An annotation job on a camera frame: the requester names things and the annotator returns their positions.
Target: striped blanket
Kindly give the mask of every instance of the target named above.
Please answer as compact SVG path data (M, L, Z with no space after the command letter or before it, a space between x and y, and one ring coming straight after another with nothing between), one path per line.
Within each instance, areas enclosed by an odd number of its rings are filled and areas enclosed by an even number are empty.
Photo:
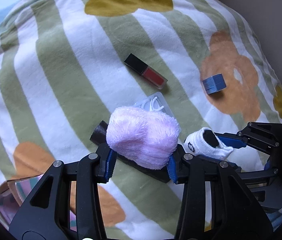
M181 141L204 126L282 122L282 87L257 37L217 0L23 0L0 25L0 186L94 152L101 120L157 91L123 64L130 53L168 79ZM227 88L208 96L201 80L217 73ZM228 159L253 171L267 158L243 148ZM117 161L99 191L109 238L172 238L182 185ZM207 229L210 218L207 206Z

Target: lip gloss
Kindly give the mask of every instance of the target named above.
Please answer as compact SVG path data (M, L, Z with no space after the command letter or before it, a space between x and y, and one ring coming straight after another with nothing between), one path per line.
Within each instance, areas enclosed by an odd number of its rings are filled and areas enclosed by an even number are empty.
M167 79L156 72L153 68L145 64L142 60L130 54L124 63L137 72L139 75L143 76L145 79L150 81L153 85L155 85L158 89L162 89L164 85L167 83Z

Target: blue cube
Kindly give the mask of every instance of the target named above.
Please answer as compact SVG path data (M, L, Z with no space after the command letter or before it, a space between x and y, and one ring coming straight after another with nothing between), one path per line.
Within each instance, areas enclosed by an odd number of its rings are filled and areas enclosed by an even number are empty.
M226 88L222 74L217 74L202 81L207 94L212 94Z

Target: pink microfiber cloth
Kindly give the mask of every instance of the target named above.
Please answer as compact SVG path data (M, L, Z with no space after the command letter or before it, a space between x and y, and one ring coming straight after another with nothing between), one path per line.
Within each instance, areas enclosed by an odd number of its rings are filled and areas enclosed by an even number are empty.
M178 143L177 120L162 112L137 107L119 107L110 117L108 145L138 165L159 170L167 165Z

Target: clear plastic case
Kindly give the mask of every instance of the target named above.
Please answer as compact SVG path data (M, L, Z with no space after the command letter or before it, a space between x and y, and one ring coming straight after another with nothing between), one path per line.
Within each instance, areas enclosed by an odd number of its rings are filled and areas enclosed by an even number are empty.
M175 118L164 96L160 92L156 92L142 101L136 102L135 107L143 108L147 111L160 111Z

